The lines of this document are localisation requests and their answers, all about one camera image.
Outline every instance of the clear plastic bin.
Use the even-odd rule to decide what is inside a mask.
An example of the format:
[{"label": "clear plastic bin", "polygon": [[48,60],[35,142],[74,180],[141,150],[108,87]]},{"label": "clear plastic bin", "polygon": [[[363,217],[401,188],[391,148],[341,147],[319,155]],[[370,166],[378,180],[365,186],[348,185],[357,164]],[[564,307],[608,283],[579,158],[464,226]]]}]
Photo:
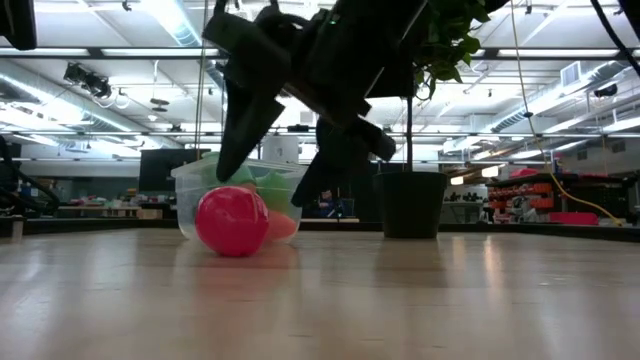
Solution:
[{"label": "clear plastic bin", "polygon": [[[195,216],[198,203],[204,194],[220,186],[241,186],[251,183],[256,186],[258,195],[265,200],[267,208],[270,211],[277,210],[287,215],[295,222],[297,232],[302,217],[302,208],[291,205],[291,197],[306,171],[306,166],[248,159],[227,183],[220,183],[215,176],[218,153],[206,153],[205,155],[202,160],[171,171],[171,176],[176,179],[178,224],[187,239],[200,241],[195,229]],[[267,185],[269,186],[260,186],[263,182],[261,179],[264,179],[265,176],[271,176],[271,180],[275,177],[276,181],[268,181]],[[294,236],[295,233],[272,240],[272,242],[288,243]]]}]

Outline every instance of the plant stem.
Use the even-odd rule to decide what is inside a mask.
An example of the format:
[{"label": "plant stem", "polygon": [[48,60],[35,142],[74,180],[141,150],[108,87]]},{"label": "plant stem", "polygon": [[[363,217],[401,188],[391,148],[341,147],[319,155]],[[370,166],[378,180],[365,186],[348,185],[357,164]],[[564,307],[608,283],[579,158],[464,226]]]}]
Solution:
[{"label": "plant stem", "polygon": [[407,171],[413,172],[413,96],[407,98]]}]

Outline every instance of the pink ball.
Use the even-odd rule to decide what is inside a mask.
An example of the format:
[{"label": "pink ball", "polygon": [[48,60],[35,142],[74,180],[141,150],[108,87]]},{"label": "pink ball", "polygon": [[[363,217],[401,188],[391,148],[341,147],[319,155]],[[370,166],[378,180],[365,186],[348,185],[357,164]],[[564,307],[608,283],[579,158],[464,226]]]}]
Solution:
[{"label": "pink ball", "polygon": [[200,199],[196,231],[205,245],[222,256],[250,256],[265,240],[268,218],[258,194],[243,187],[223,186]]}]

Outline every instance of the potted plant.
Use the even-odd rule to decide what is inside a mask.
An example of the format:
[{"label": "potted plant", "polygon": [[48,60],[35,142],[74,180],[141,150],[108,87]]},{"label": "potted plant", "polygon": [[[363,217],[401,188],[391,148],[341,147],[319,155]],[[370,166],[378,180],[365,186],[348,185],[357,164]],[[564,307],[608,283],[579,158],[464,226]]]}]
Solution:
[{"label": "potted plant", "polygon": [[[438,81],[462,82],[458,66],[471,63],[480,41],[469,35],[471,22],[490,20],[488,12],[508,0],[430,0],[416,20],[408,41],[420,41],[412,55],[414,94],[423,84],[433,96]],[[404,172],[381,173],[374,177],[383,229],[387,238],[434,239],[447,176],[413,171],[413,101],[407,98],[407,166]]]}]

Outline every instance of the black plant pot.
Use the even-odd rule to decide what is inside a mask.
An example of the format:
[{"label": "black plant pot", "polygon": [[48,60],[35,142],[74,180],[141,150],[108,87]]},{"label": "black plant pot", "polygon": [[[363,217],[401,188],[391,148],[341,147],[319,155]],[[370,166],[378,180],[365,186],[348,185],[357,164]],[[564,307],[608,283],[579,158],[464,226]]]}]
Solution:
[{"label": "black plant pot", "polygon": [[430,172],[374,176],[384,235],[391,239],[435,239],[447,176]]}]

